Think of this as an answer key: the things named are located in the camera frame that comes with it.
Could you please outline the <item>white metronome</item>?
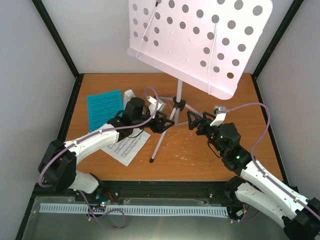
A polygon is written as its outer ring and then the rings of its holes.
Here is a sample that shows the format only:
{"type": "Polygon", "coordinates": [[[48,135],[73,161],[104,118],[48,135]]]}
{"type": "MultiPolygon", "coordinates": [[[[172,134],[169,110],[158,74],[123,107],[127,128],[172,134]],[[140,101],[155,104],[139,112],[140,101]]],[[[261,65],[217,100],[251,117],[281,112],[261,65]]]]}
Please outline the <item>white metronome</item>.
{"type": "Polygon", "coordinates": [[[126,108],[126,105],[127,103],[132,99],[134,98],[136,95],[135,93],[133,92],[132,89],[129,89],[127,91],[124,92],[123,94],[123,108],[125,109],[126,108]]]}

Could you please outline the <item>white sheet music page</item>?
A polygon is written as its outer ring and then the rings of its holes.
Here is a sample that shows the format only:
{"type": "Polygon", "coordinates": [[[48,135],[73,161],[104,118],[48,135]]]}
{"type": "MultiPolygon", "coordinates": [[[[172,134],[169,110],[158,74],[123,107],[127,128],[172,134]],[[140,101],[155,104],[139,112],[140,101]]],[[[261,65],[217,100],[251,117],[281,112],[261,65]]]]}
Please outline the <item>white sheet music page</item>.
{"type": "Polygon", "coordinates": [[[124,166],[128,166],[142,149],[151,135],[146,131],[135,128],[125,139],[101,148],[110,157],[124,166]]]}

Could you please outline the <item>blue sheet music page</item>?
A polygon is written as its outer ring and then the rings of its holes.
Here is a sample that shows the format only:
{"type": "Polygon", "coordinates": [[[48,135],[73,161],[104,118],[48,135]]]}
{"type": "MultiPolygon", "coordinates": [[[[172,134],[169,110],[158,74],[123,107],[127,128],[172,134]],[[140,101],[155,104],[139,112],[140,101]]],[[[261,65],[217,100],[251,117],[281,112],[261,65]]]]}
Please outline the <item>blue sheet music page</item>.
{"type": "Polygon", "coordinates": [[[124,109],[122,92],[118,90],[86,97],[88,131],[93,132],[124,109]]]}

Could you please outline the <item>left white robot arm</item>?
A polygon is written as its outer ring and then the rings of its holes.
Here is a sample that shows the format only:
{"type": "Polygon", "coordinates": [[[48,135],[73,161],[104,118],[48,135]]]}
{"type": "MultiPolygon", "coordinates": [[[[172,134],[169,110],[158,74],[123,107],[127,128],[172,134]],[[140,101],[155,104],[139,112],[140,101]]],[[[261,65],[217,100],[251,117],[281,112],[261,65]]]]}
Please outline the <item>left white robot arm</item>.
{"type": "Polygon", "coordinates": [[[150,105],[139,97],[129,100],[123,110],[116,113],[98,129],[74,140],[53,140],[38,166],[39,185],[52,187],[56,192],[67,189],[82,191],[92,201],[103,198],[104,188],[91,173],[77,170],[77,164],[101,148],[128,138],[134,129],[149,128],[162,134],[175,123],[161,112],[160,101],[149,97],[150,105]]]}

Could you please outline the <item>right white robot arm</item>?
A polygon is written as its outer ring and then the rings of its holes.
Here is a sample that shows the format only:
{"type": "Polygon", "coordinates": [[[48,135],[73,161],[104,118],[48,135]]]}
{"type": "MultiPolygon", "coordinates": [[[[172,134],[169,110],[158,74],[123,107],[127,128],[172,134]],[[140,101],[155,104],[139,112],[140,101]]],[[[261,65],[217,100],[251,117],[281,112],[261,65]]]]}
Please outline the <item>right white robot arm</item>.
{"type": "Polygon", "coordinates": [[[226,194],[275,221],[290,240],[314,240],[320,233],[320,201],[308,199],[271,174],[240,145],[234,123],[224,123],[225,113],[198,115],[187,112],[188,128],[206,136],[214,154],[236,174],[227,182],[226,194]]]}

